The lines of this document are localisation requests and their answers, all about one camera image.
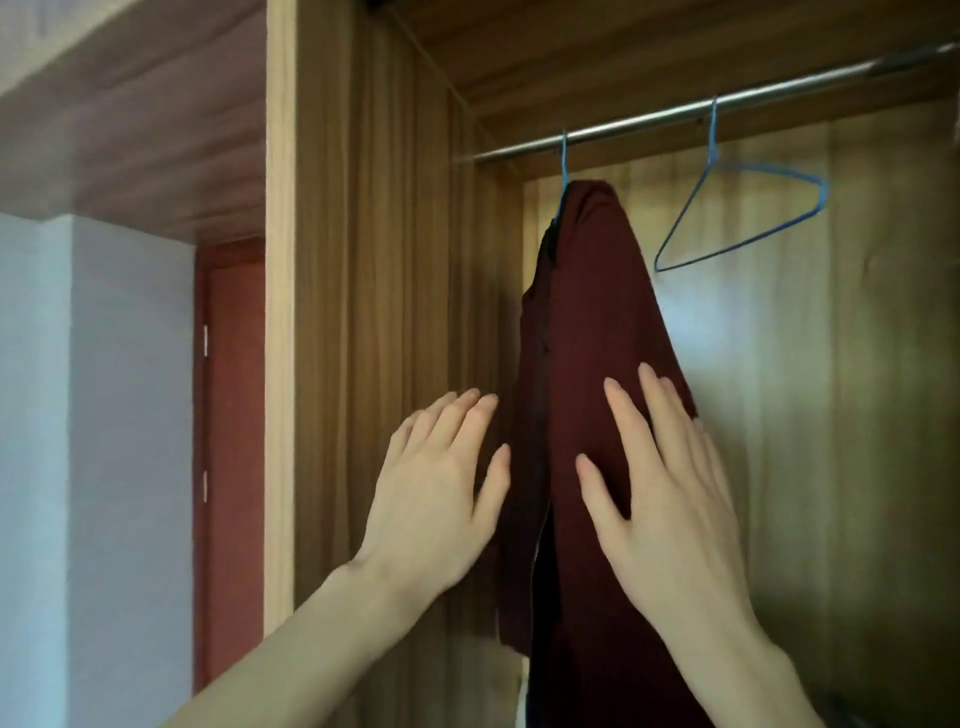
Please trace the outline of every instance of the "dark garment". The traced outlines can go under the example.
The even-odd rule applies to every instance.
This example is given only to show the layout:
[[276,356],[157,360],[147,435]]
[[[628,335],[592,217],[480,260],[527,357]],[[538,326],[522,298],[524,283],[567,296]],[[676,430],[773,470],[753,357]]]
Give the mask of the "dark garment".
[[696,409],[626,213],[604,182],[572,182],[523,297],[511,477],[497,530],[500,638],[531,657],[531,728],[710,726],[600,550],[574,460],[596,463],[630,515],[630,479],[603,390],[648,417],[637,366]]

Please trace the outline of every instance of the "hand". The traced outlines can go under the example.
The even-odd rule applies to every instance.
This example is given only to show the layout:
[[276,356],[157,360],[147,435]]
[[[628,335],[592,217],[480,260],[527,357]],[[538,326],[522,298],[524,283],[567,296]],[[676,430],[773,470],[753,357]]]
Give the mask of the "hand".
[[650,426],[612,379],[604,388],[627,455],[631,519],[624,520],[585,455],[577,458],[584,503],[600,547],[634,606],[671,638],[717,619],[755,621],[736,515],[717,449],[691,422],[667,378],[640,365]]
[[477,456],[496,395],[450,392],[394,433],[356,563],[384,575],[420,614],[459,582],[490,541],[510,487],[510,449],[493,456],[473,500]]

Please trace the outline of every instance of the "door frame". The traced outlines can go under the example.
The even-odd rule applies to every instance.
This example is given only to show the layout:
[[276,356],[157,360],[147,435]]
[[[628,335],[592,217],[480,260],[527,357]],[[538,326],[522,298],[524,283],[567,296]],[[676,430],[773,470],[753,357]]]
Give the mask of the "door frame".
[[207,461],[208,390],[204,330],[208,319],[210,272],[234,265],[264,262],[265,243],[260,237],[221,245],[201,246],[194,264],[193,315],[193,693],[209,683],[206,674],[206,614],[209,603],[207,553],[209,523],[204,503],[204,471]]

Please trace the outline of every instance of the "right hand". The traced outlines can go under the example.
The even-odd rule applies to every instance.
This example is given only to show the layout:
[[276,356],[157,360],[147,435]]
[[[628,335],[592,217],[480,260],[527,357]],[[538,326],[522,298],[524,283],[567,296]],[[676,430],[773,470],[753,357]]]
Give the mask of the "right hand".
[[634,606],[670,647],[720,619],[756,625],[736,515],[717,449],[691,421],[666,377],[641,364],[640,386],[654,434],[620,385],[607,402],[630,468],[631,518],[611,500],[603,475],[577,457],[584,503],[600,547]]

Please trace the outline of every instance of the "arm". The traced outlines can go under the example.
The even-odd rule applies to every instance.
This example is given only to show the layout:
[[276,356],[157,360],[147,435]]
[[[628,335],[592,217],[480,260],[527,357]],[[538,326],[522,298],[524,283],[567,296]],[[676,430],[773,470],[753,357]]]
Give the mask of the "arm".
[[644,364],[640,386],[653,432],[619,384],[605,384],[630,467],[629,521],[593,463],[577,458],[617,580],[717,728],[822,728],[790,660],[756,620],[716,447],[669,379]]
[[353,561],[167,727],[313,728],[325,721],[490,540],[510,485],[509,450],[493,456],[476,502],[473,483],[495,408],[495,396],[470,390],[408,418],[390,441]]

